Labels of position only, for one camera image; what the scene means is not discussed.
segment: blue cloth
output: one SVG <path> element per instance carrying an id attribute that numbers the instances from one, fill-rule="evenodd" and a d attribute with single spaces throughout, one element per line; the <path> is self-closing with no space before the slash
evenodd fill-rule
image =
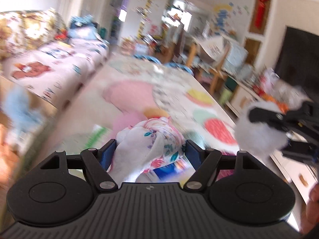
<path id="1" fill-rule="evenodd" d="M 31 110 L 29 103 L 27 91 L 17 84 L 4 100 L 2 110 L 11 119 L 17 135 L 29 132 L 44 120 L 40 110 Z"/>
<path id="2" fill-rule="evenodd" d="M 171 67 L 171 68 L 181 68 L 182 70 L 184 70 L 184 71 L 188 72 L 189 74 L 191 74 L 192 76 L 194 76 L 193 71 L 189 67 L 184 66 L 182 64 L 171 62 L 171 63 L 166 63 L 165 66 Z"/>
<path id="3" fill-rule="evenodd" d="M 93 17 L 92 15 L 87 15 L 84 17 L 73 16 L 71 18 L 71 26 L 70 28 L 79 28 L 85 26 L 93 26 L 92 23 Z"/>
<path id="4" fill-rule="evenodd" d="M 138 59 L 146 59 L 148 61 L 151 61 L 151 62 L 154 62 L 156 64 L 161 64 L 161 62 L 156 58 L 156 57 L 151 57 L 151 56 L 148 56 L 148 55 L 138 55 L 138 54 L 135 54 L 134 55 L 135 58 L 138 58 Z"/>
<path id="5" fill-rule="evenodd" d="M 68 29 L 68 37 L 82 38 L 87 40 L 97 40 L 97 29 L 94 26 Z"/>

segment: green object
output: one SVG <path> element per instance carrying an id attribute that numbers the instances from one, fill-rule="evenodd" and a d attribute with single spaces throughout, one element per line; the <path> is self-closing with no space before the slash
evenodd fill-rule
<path id="1" fill-rule="evenodd" d="M 84 149 L 92 148 L 95 143 L 101 138 L 102 135 L 104 135 L 108 131 L 105 127 L 100 127 L 95 132 L 93 132 L 87 141 L 87 143 L 84 146 Z"/>
<path id="2" fill-rule="evenodd" d="M 237 83 L 236 81 L 231 78 L 230 76 L 227 78 L 226 82 L 225 82 L 225 86 L 231 90 L 232 92 L 235 91 L 235 88 L 237 87 Z"/>
<path id="3" fill-rule="evenodd" d="M 101 36 L 102 39 L 105 39 L 105 36 L 107 35 L 107 30 L 106 30 L 106 28 L 101 28 L 99 34 L 100 34 L 100 36 Z"/>
<path id="4" fill-rule="evenodd" d="M 221 93 L 221 98 L 219 100 L 219 104 L 224 105 L 227 101 L 229 101 L 231 96 L 232 96 L 232 91 L 229 90 L 227 87 L 224 87 L 223 91 Z"/>

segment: doorway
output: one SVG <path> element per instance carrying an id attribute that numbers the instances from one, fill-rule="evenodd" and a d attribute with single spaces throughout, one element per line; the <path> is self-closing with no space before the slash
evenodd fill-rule
<path id="1" fill-rule="evenodd" d="M 118 44 L 119 34 L 122 25 L 126 20 L 129 1 L 130 0 L 110 0 L 110 4 L 107 9 L 107 15 L 109 15 L 107 41 L 109 41 L 111 45 Z"/>

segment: plastic bag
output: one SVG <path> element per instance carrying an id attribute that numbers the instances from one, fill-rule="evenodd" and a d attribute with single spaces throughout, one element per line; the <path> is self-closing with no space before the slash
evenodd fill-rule
<path id="1" fill-rule="evenodd" d="M 304 101 L 310 100 L 300 86 L 291 86 L 283 80 L 278 80 L 273 88 L 272 96 L 288 105 L 290 110 L 297 110 Z"/>
<path id="2" fill-rule="evenodd" d="M 267 68 L 259 77 L 260 89 L 267 94 L 273 92 L 274 85 L 279 80 L 279 76 L 274 72 L 273 69 Z"/>

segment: yellow circle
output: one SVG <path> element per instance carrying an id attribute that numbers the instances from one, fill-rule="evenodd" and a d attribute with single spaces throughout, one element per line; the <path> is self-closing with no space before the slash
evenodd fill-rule
<path id="1" fill-rule="evenodd" d="M 213 104 L 213 99 L 204 92 L 200 92 L 195 89 L 191 89 L 187 92 L 194 99 L 204 103 L 204 104 Z"/>

